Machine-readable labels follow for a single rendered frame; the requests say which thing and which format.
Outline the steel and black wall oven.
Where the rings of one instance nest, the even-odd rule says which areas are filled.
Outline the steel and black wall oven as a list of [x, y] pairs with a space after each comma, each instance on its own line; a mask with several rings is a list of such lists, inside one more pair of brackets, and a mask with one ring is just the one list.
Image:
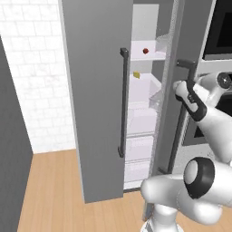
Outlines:
[[182, 20], [190, 82], [203, 106], [196, 115], [215, 136], [206, 137], [217, 158], [232, 162], [232, 0], [185, 0]]

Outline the grey fridge door with bins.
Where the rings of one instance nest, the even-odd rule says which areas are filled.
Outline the grey fridge door with bins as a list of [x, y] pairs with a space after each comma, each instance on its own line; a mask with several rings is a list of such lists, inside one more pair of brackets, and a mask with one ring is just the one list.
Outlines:
[[187, 79], [197, 70], [213, 3], [214, 0], [174, 0], [150, 162], [151, 177], [170, 174], [173, 170], [186, 111], [176, 101], [172, 84]]

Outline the white fridge interior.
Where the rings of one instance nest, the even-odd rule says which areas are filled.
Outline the white fridge interior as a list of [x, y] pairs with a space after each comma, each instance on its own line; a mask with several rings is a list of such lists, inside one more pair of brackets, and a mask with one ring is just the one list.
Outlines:
[[[149, 176], [174, 0], [134, 0], [124, 188]], [[139, 72], [140, 78], [133, 76]]]

